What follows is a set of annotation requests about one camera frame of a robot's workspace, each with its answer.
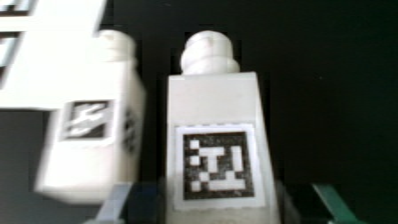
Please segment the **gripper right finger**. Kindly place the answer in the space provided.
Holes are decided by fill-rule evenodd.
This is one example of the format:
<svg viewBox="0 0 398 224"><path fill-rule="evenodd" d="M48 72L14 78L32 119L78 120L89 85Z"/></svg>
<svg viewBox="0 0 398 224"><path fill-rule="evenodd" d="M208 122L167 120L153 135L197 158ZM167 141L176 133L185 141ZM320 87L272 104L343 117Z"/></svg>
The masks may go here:
<svg viewBox="0 0 398 224"><path fill-rule="evenodd" d="M282 224L368 224L330 184L282 186Z"/></svg>

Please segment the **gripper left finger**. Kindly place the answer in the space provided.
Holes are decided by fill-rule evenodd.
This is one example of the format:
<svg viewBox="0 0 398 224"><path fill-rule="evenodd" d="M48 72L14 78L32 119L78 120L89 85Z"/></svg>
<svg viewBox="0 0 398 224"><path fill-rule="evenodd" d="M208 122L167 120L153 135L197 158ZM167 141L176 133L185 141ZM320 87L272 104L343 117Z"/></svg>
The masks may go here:
<svg viewBox="0 0 398 224"><path fill-rule="evenodd" d="M87 224L156 224L156 185L117 184Z"/></svg>

